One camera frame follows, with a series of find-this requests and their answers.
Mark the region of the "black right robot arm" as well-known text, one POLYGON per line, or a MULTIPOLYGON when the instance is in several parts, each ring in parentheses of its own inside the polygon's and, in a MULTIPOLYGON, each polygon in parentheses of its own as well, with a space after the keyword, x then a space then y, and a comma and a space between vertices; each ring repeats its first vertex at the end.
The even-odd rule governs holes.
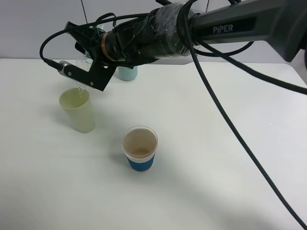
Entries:
POLYGON ((109 32, 71 22, 66 30, 77 50, 94 63, 134 67, 162 58, 188 56, 192 43, 266 41, 285 60, 292 61, 306 45, 307 3, 304 0, 246 0, 208 13, 197 13, 184 3, 152 10, 109 32))

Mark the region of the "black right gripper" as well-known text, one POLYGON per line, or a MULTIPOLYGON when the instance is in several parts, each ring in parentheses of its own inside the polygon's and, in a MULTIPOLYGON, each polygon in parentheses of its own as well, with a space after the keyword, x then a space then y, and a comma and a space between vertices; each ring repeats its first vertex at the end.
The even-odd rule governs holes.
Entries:
POLYGON ((89 52, 93 61, 98 60, 102 64, 108 65, 108 60, 101 47, 102 38, 106 32, 97 27, 77 27, 78 25, 68 21, 65 29, 70 29, 67 33, 71 35, 82 48, 89 52))

